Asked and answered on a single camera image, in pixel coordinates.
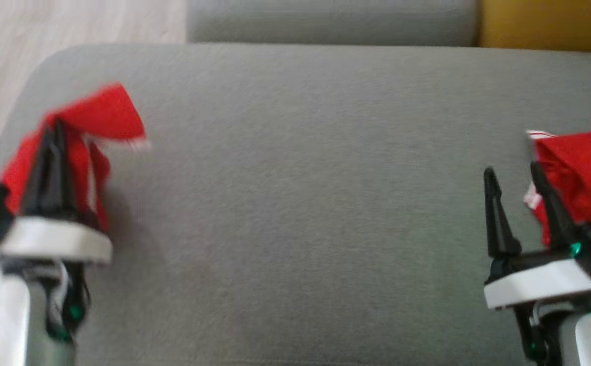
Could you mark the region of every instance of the gray fabric surface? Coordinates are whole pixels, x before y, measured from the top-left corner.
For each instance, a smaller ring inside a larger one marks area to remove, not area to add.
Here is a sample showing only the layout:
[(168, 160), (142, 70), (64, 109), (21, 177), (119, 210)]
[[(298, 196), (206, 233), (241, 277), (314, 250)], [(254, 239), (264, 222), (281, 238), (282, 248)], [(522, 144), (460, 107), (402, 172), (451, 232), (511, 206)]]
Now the gray fabric surface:
[(189, 0), (191, 42), (471, 46), (477, 0)]
[(44, 111), (116, 80), (154, 148), (109, 152), (83, 366), (523, 364), (484, 302), (482, 173), (539, 248), (523, 130), (591, 130), (591, 54), (72, 48), (24, 88), (0, 169)]

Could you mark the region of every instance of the red towel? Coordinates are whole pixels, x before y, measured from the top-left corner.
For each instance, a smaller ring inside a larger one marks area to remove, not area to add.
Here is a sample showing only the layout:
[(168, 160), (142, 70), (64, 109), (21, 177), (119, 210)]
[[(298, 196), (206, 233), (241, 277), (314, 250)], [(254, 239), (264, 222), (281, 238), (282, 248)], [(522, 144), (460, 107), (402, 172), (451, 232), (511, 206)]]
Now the red towel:
[[(560, 192), (575, 222), (591, 222), (591, 132), (555, 136), (543, 131), (527, 131), (535, 143), (537, 160), (548, 180)], [(544, 227), (543, 243), (550, 243), (546, 209), (535, 185), (530, 184), (523, 201)]]
[(44, 127), (52, 126), (59, 118), (69, 127), (65, 139), (78, 209), (94, 211), (100, 227), (106, 229), (108, 220), (101, 192), (110, 173), (110, 162), (97, 144), (147, 144), (142, 120), (121, 84), (107, 86), (90, 97), (48, 113), (39, 127), (22, 139), (2, 176), (10, 189), (7, 207), (18, 213)]

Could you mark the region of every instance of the crumpled red cloth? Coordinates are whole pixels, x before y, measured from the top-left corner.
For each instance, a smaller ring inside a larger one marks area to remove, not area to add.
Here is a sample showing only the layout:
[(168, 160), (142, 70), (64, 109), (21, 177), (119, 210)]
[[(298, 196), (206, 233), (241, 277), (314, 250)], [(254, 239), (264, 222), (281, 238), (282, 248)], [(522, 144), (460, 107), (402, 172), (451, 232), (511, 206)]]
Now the crumpled red cloth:
[(110, 173), (110, 162), (98, 145), (147, 144), (142, 120), (121, 84), (106, 86), (93, 95), (47, 113), (38, 128), (22, 139), (2, 175), (3, 183), (10, 189), (7, 207), (12, 213), (18, 213), (44, 128), (53, 126), (58, 119), (68, 127), (65, 139), (78, 209), (94, 211), (100, 227), (105, 230), (108, 218), (101, 192)]
[[(560, 192), (565, 207), (575, 222), (591, 222), (591, 132), (555, 136), (543, 131), (527, 131), (535, 144), (537, 160), (546, 176)], [(544, 228), (542, 241), (550, 243), (546, 208), (535, 185), (523, 201), (533, 210)]]

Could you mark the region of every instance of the red cloth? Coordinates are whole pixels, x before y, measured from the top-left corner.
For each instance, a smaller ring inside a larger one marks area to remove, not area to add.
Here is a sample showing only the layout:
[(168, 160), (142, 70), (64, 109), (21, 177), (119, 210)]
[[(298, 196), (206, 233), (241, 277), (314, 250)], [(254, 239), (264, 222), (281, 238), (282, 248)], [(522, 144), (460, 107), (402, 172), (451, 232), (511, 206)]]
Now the red cloth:
[[(560, 192), (562, 201), (575, 222), (591, 222), (591, 132), (555, 136), (542, 131), (528, 131), (535, 142), (537, 160), (546, 176)], [(550, 232), (546, 209), (535, 186), (524, 198), (544, 227), (543, 243), (549, 246)]]
[(10, 189), (7, 207), (18, 213), (44, 128), (54, 125), (58, 118), (67, 127), (65, 139), (78, 209), (95, 211), (101, 228), (107, 229), (101, 192), (110, 173), (110, 162), (95, 141), (146, 143), (142, 120), (121, 84), (107, 86), (90, 97), (48, 113), (39, 127), (22, 139), (2, 176)]

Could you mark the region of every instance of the light wood floor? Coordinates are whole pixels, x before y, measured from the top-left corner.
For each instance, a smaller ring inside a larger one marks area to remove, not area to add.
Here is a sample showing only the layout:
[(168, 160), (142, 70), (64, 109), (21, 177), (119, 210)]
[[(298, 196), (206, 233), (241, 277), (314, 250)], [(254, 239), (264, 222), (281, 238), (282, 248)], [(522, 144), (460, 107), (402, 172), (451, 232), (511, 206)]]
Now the light wood floor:
[(0, 0), (0, 132), (35, 66), (88, 43), (184, 43), (186, 0)]

